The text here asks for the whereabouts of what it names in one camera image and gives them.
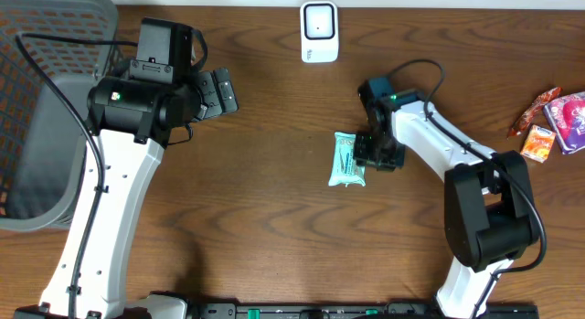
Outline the mint green wipes packet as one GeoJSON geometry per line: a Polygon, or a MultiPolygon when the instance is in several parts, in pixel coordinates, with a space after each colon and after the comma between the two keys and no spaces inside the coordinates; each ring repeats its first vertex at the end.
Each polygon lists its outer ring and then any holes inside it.
{"type": "Polygon", "coordinates": [[[335,150],[329,186],[365,186],[365,167],[354,158],[356,135],[335,132],[335,150]]]}

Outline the orange red snack bar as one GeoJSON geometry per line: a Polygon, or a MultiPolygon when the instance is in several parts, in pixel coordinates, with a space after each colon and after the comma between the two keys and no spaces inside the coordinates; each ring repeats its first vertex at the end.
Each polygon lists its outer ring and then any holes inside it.
{"type": "Polygon", "coordinates": [[[523,133],[528,128],[530,123],[532,123],[538,112],[541,111],[546,104],[555,100],[562,91],[563,89],[561,87],[554,87],[538,95],[530,104],[530,106],[518,117],[518,119],[510,127],[506,137],[510,138],[518,136],[521,133],[523,133]]]}

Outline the orange tissue packet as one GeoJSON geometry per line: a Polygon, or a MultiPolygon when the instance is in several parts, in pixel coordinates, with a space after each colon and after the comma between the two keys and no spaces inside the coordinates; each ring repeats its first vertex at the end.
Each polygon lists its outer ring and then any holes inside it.
{"type": "Polygon", "coordinates": [[[546,128],[532,125],[520,154],[539,163],[544,163],[555,142],[556,134],[546,128]]]}

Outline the purple pink floral packet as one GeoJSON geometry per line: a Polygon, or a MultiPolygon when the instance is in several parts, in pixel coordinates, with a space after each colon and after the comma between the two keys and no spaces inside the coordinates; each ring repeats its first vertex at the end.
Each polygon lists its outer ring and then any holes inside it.
{"type": "Polygon", "coordinates": [[[546,104],[543,112],[563,154],[584,148],[584,92],[557,98],[546,104]]]}

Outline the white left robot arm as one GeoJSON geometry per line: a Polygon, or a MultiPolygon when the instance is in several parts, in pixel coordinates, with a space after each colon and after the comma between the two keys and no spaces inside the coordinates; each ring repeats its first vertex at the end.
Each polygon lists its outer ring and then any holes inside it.
{"type": "Polygon", "coordinates": [[[226,69],[205,70],[207,44],[190,26],[145,18],[134,58],[89,91],[80,193],[65,248],[38,304],[17,318],[192,318],[173,292],[129,302],[128,260],[145,193],[175,128],[239,105],[226,69]]]}

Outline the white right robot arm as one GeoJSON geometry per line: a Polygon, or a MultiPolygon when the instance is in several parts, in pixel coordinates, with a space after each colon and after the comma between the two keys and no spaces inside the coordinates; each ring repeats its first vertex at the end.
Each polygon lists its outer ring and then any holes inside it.
{"type": "Polygon", "coordinates": [[[369,131],[356,136],[360,166],[394,171],[405,154],[417,154],[442,180],[444,233],[451,268],[430,304],[396,304],[393,317],[536,318],[532,305],[490,305],[495,284],[526,248],[544,243],[543,225],[525,159],[476,143],[447,122],[418,90],[396,92],[386,78],[366,80],[357,90],[369,131]]]}

